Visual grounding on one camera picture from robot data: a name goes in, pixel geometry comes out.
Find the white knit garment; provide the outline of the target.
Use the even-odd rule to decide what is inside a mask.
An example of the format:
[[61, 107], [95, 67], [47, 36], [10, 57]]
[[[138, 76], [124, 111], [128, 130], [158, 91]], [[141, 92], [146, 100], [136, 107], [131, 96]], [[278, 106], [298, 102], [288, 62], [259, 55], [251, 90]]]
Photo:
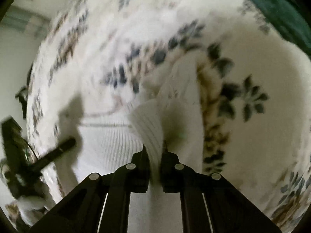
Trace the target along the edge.
[[92, 172], [108, 174], [146, 148], [151, 179], [144, 194], [130, 198], [129, 232], [182, 232], [180, 196], [166, 194], [159, 168], [163, 144], [180, 161], [202, 169], [204, 126], [197, 67], [199, 52], [186, 53], [142, 80], [133, 100], [105, 113], [112, 99], [97, 103], [100, 112], [87, 114], [83, 98], [75, 95], [59, 113], [59, 136], [76, 138], [78, 147], [56, 164], [65, 194]]

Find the dark clothes pile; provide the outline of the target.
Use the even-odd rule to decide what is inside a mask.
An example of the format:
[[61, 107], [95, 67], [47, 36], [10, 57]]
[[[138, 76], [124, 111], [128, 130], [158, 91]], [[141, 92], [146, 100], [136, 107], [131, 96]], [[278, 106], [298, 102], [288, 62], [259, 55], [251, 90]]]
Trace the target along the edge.
[[33, 64], [31, 64], [30, 69], [27, 73], [26, 85], [24, 85], [16, 94], [15, 98], [19, 101], [22, 108], [23, 119], [26, 119], [27, 115], [27, 98], [28, 98], [28, 89], [30, 85], [30, 78], [32, 73]]

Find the floral cream blanket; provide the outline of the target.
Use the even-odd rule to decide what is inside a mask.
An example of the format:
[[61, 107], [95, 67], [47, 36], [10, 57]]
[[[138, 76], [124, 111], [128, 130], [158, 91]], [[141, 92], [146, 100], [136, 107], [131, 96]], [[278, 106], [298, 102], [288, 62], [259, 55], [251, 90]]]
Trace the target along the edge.
[[[191, 168], [221, 174], [281, 232], [292, 232], [310, 206], [310, 58], [274, 27], [264, 34], [253, 13], [241, 15], [243, 1], [70, 0], [33, 63], [27, 146], [43, 155], [71, 137], [60, 138], [59, 113], [75, 95], [87, 114], [112, 99], [103, 109], [110, 113], [157, 68], [197, 51], [204, 136], [202, 169]], [[5, 205], [18, 231], [69, 194], [60, 159], [43, 171], [37, 196]]]

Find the dark green garment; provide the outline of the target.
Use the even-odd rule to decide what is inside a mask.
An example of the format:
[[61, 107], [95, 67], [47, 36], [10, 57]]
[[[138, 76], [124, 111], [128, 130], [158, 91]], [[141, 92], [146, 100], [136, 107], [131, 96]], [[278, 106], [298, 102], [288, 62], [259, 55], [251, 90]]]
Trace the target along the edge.
[[253, 13], [264, 34], [274, 27], [283, 39], [310, 56], [310, 18], [295, 0], [244, 0], [238, 10], [241, 15]]

